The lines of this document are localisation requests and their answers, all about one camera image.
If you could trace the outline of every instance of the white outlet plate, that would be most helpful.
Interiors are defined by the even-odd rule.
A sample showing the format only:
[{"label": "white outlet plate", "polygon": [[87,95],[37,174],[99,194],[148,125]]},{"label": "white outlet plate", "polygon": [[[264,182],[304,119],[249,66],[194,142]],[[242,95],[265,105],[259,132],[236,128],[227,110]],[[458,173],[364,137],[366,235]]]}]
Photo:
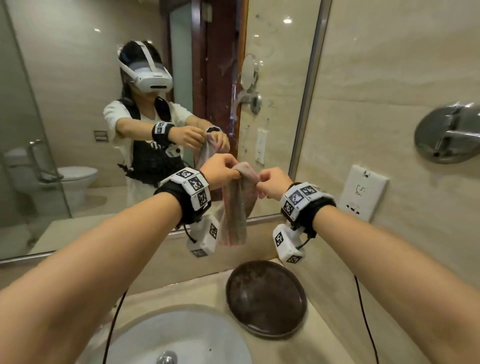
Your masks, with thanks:
[{"label": "white outlet plate", "polygon": [[268,131],[257,129],[257,145],[255,146],[255,160],[265,165],[265,150],[267,145]]},{"label": "white outlet plate", "polygon": [[370,222],[387,183],[388,178],[353,165],[337,207]]}]

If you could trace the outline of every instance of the sink basin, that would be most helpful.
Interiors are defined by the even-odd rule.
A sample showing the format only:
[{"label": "sink basin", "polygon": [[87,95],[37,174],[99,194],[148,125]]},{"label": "sink basin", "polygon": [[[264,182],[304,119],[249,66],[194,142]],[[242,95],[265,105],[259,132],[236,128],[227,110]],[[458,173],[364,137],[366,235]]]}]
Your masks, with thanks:
[{"label": "sink basin", "polygon": [[[78,364],[102,363],[104,345],[88,355],[87,350]],[[202,305],[169,307],[115,331],[107,363],[156,364],[165,351],[175,352],[178,364],[252,364],[230,318]]]}]

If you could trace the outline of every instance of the white vr headset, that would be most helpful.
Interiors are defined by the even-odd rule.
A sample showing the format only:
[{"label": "white vr headset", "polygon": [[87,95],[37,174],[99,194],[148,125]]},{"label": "white vr headset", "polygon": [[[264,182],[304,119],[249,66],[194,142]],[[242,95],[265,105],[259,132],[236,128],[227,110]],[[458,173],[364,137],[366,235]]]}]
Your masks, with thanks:
[{"label": "white vr headset", "polygon": [[168,92],[173,88],[173,79],[161,63],[155,63],[146,45],[135,41],[145,54],[146,60],[133,62],[130,67],[119,60],[120,68],[132,78],[135,86],[144,92]]}]

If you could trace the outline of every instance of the person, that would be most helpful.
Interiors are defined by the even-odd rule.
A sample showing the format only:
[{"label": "person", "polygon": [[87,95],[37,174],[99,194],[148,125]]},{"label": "person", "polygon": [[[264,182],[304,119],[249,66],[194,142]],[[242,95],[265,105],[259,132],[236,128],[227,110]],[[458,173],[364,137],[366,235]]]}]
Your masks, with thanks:
[{"label": "person", "polygon": [[[201,168],[210,189],[240,178],[229,154]],[[257,189],[279,201],[292,185],[264,170]],[[101,319],[188,215],[174,192],[132,206],[0,291],[2,363],[74,363]],[[326,204],[315,231],[434,364],[480,363],[480,292],[406,241]]]},{"label": "person", "polygon": [[206,132],[211,132],[217,151],[226,153],[230,145],[220,128],[166,101],[173,81],[152,44],[129,41],[119,52],[119,65],[121,98],[105,107],[104,116],[108,138],[124,159],[119,166],[127,177],[127,206],[133,206],[184,167],[183,148],[198,152]]}]

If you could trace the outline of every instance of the white toilet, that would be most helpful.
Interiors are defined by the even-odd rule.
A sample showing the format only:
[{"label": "white toilet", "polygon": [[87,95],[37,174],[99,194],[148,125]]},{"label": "white toilet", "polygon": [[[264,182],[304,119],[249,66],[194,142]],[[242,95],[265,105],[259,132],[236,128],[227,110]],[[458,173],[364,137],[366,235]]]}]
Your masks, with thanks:
[{"label": "white toilet", "polygon": [[[48,165],[48,155],[35,152],[36,161],[41,170]],[[65,211],[64,201],[61,198],[55,182],[41,182],[38,180],[31,160],[24,148],[16,148],[5,153],[5,162],[12,179],[13,187],[32,197],[40,215],[59,215]],[[75,212],[85,202],[87,188],[97,179],[98,170],[90,167],[61,167],[57,169],[62,176],[61,185],[70,212]],[[53,175],[42,173],[46,179]]]}]

